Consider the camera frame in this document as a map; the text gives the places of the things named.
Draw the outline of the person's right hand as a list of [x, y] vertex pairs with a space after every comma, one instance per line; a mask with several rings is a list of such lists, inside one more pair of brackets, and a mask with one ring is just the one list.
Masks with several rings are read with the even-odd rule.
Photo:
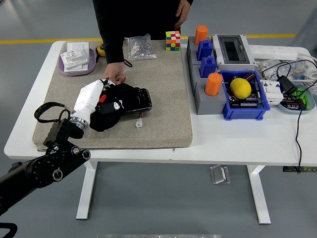
[[122, 84], [126, 80], [123, 70], [123, 62], [109, 63], [104, 71], [103, 79], [108, 79], [116, 85]]

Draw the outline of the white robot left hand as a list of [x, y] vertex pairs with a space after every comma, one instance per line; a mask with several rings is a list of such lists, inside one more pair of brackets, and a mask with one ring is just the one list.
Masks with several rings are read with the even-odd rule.
[[108, 85], [115, 84], [106, 79], [99, 79], [81, 88], [74, 106], [75, 112], [71, 116], [88, 121], [90, 115], [95, 111], [103, 89]]

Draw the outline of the person's left hand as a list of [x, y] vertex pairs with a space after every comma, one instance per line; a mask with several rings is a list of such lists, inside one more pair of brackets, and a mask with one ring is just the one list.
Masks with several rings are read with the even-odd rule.
[[190, 3], [187, 0], [180, 0], [178, 9], [176, 11], [176, 17], [178, 21], [174, 25], [174, 29], [178, 29], [186, 21], [188, 13], [190, 11]]

